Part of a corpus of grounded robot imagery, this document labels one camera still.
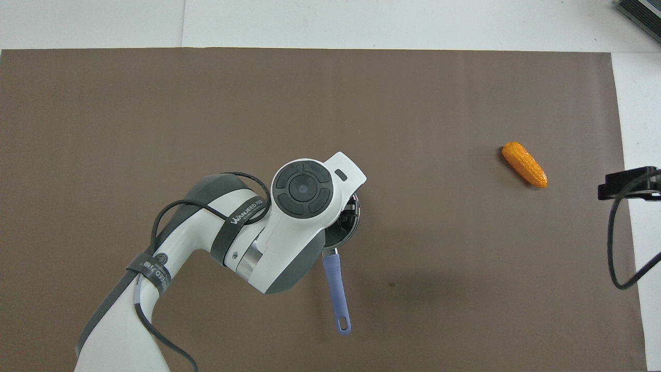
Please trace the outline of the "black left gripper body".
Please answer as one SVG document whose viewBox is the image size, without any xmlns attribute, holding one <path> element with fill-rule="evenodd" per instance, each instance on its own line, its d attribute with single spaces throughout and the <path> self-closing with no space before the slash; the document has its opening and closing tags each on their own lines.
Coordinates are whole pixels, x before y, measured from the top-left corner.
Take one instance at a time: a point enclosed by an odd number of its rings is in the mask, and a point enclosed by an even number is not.
<svg viewBox="0 0 661 372">
<path fill-rule="evenodd" d="M 338 224 L 341 228 L 354 228 L 359 223 L 360 218 L 360 202 L 357 195 L 352 195 L 345 205 L 340 216 L 338 217 Z"/>
</svg>

